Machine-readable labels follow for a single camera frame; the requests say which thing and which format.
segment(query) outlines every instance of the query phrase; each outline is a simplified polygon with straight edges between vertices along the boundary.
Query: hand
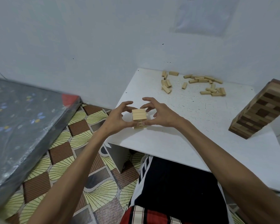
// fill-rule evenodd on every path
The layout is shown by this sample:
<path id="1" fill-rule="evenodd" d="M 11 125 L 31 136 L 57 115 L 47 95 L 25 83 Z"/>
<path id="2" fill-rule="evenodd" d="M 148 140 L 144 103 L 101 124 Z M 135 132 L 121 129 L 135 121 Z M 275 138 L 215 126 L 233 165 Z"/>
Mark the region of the hand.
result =
<path id="1" fill-rule="evenodd" d="M 149 103 L 142 105 L 141 108 L 147 108 L 146 112 L 156 109 L 157 112 L 153 115 L 154 119 L 146 120 L 143 123 L 147 126 L 150 125 L 161 125 L 164 127 L 176 127 L 177 120 L 181 117 L 167 105 L 159 103 L 153 97 L 143 97 L 142 100 L 149 101 Z"/>
<path id="2" fill-rule="evenodd" d="M 122 102 L 117 108 L 113 109 L 104 122 L 104 124 L 100 127 L 107 134 L 107 136 L 118 133 L 124 128 L 127 127 L 135 127 L 137 126 L 137 122 L 131 121 L 126 122 L 122 119 L 123 112 L 131 113 L 133 109 L 137 109 L 135 107 L 129 107 L 127 105 L 131 105 L 133 101 L 125 101 Z"/>

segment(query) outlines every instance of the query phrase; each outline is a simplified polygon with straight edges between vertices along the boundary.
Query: person's left arm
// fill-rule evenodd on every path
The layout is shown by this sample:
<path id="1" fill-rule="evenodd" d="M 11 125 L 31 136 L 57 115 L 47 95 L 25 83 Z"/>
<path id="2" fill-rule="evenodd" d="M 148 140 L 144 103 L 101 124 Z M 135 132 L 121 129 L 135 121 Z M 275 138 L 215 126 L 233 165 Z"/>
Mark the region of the person's left arm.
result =
<path id="1" fill-rule="evenodd" d="M 134 107 L 127 105 L 132 101 L 122 102 L 113 109 L 104 124 L 93 134 L 88 145 L 68 167 L 60 179 L 48 191 L 27 224 L 68 223 L 77 207 L 86 184 L 93 161 L 108 136 L 127 127 L 134 127 L 136 122 L 126 122 L 122 112 L 132 112 Z"/>

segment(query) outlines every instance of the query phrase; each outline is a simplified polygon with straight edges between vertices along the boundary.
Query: forearm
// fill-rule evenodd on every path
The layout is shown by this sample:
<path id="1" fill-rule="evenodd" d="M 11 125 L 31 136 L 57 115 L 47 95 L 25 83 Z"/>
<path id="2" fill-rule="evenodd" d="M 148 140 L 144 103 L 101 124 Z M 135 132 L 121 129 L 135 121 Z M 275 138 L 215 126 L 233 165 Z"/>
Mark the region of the forearm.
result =
<path id="1" fill-rule="evenodd" d="M 188 120 L 181 119 L 176 129 L 189 140 L 218 182 L 251 219 L 256 223 L 273 223 L 280 218 L 280 199 L 248 168 Z"/>
<path id="2" fill-rule="evenodd" d="M 107 138 L 104 129 L 95 132 L 88 145 L 46 194 L 29 223 L 67 223 L 80 200 L 92 163 Z"/>

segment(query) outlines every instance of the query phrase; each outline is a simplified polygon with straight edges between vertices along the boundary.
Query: person's leg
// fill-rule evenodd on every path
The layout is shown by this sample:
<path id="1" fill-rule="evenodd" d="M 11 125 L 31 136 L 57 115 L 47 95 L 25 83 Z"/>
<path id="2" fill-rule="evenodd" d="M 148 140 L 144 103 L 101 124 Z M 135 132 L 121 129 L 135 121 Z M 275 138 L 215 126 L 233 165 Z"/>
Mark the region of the person's leg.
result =
<path id="1" fill-rule="evenodd" d="M 212 173 L 148 156 L 129 206 L 138 205 L 184 222 L 228 223 L 226 204 Z"/>

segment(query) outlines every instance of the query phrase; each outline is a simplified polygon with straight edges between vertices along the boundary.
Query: person's left hand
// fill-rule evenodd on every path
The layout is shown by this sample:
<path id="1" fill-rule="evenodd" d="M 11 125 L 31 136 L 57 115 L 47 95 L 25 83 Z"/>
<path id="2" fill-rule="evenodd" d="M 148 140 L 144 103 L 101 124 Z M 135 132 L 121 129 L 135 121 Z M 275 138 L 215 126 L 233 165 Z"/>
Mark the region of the person's left hand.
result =
<path id="1" fill-rule="evenodd" d="M 124 128 L 137 126 L 137 122 L 135 121 L 126 122 L 122 119 L 123 112 L 131 113 L 133 109 L 137 109 L 135 107 L 127 106 L 131 105 L 132 103 L 133 101 L 122 102 L 117 108 L 111 111 L 104 124 L 100 127 L 100 129 L 103 130 L 107 136 L 116 134 Z"/>

